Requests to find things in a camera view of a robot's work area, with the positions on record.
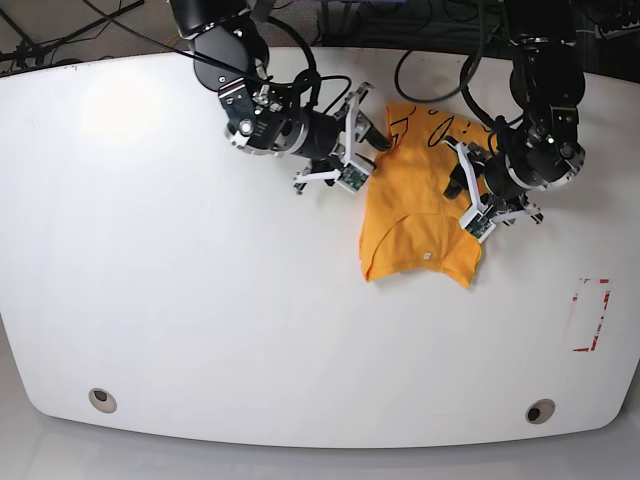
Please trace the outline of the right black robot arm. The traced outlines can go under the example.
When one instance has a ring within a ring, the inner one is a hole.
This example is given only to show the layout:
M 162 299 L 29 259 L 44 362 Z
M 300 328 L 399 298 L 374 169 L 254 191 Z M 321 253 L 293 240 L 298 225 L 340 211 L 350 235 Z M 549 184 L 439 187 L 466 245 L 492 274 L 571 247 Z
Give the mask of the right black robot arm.
M 293 155 L 307 160 L 293 186 L 303 193 L 310 182 L 339 185 L 355 193 L 375 169 L 356 152 L 366 142 L 378 152 L 390 141 L 361 111 L 371 85 L 348 88 L 324 111 L 317 108 L 323 83 L 308 43 L 288 24 L 272 17 L 271 1 L 174 1 L 179 35 L 188 41 L 197 80 L 217 94 L 228 117 L 226 135 L 238 150 L 252 155 Z M 289 85 L 267 73 L 270 54 L 257 26 L 282 29 L 300 46 L 307 61 Z

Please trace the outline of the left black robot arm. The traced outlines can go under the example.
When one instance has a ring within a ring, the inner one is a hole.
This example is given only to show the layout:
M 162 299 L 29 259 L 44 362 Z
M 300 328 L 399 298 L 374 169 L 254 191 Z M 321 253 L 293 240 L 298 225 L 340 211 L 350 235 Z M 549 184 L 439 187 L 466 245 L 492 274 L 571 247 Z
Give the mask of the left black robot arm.
M 569 1 L 505 1 L 502 10 L 513 64 L 509 88 L 523 111 L 521 123 L 513 128 L 502 117 L 490 117 L 471 96 L 468 84 L 482 50 L 463 64 L 460 87 L 467 106 L 497 140 L 497 151 L 485 161 L 487 189 L 511 200 L 562 185 L 581 170 L 578 105 L 586 83 Z

